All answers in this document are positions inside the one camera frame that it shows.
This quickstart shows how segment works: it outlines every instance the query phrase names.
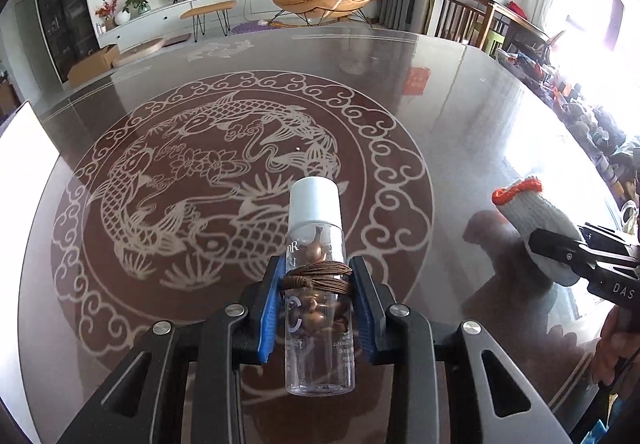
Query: bottle bottom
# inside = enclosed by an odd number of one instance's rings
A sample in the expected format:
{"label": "bottle bottom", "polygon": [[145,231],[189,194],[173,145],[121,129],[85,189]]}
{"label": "bottle bottom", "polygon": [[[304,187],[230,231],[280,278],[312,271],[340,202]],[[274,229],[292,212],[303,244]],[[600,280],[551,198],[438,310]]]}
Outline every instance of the bottle bottom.
{"label": "bottle bottom", "polygon": [[342,386],[341,384],[300,384],[288,386],[287,392],[301,397],[329,397],[331,395],[348,394],[355,386]]}

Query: metal bolt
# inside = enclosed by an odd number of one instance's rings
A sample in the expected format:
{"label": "metal bolt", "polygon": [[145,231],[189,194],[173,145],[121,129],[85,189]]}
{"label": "metal bolt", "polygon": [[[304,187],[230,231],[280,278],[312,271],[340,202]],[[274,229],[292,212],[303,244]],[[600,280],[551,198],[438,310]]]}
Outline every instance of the metal bolt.
{"label": "metal bolt", "polygon": [[409,307],[407,305],[403,305],[402,303],[394,303],[391,307],[389,307],[389,312],[391,312],[394,316],[399,318],[404,318],[409,315]]}
{"label": "metal bolt", "polygon": [[244,314],[244,307],[239,303],[232,303],[225,308],[225,312],[227,316],[237,318],[238,316]]}
{"label": "metal bolt", "polygon": [[476,321],[465,321],[464,323],[462,323],[462,329],[467,334],[475,335],[480,333],[482,327],[480,326],[480,323]]}
{"label": "metal bolt", "polygon": [[171,331],[171,323],[168,321],[159,321],[154,325],[154,334],[162,336]]}

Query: black cabinet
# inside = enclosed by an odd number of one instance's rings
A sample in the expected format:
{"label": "black cabinet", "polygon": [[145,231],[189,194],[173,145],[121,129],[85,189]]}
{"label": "black cabinet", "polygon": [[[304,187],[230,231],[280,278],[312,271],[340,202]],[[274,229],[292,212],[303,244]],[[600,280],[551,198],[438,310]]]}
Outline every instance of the black cabinet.
{"label": "black cabinet", "polygon": [[86,0],[36,0],[53,64],[66,81],[69,69],[99,49]]}

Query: round table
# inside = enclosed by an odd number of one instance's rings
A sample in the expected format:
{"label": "round table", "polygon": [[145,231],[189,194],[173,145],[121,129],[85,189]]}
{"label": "round table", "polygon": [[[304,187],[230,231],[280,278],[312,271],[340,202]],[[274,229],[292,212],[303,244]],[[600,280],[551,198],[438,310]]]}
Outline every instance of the round table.
{"label": "round table", "polygon": [[[260,279],[308,174],[337,182],[348,251],[397,300],[481,322],[566,428],[593,397],[583,372],[610,306],[584,280],[551,284],[491,194],[535,173],[577,224],[617,227],[616,204],[553,112],[478,49],[350,27],[251,34],[124,67],[42,124],[60,157],[18,347],[44,444],[155,320],[202,319]],[[247,442],[383,442],[391,369],[357,348],[340,397],[287,395],[281,345],[246,367]]]}

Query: bottle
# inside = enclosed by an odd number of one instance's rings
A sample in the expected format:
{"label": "bottle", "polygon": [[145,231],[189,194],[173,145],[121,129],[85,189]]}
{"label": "bottle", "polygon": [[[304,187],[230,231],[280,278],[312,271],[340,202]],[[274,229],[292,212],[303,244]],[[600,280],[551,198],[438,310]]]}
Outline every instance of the bottle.
{"label": "bottle", "polygon": [[[324,177],[291,187],[287,274],[315,262],[346,262],[338,188]],[[348,281],[345,275],[338,280]],[[285,291],[285,382],[294,395],[346,394],[355,388],[351,300],[314,288]]]}

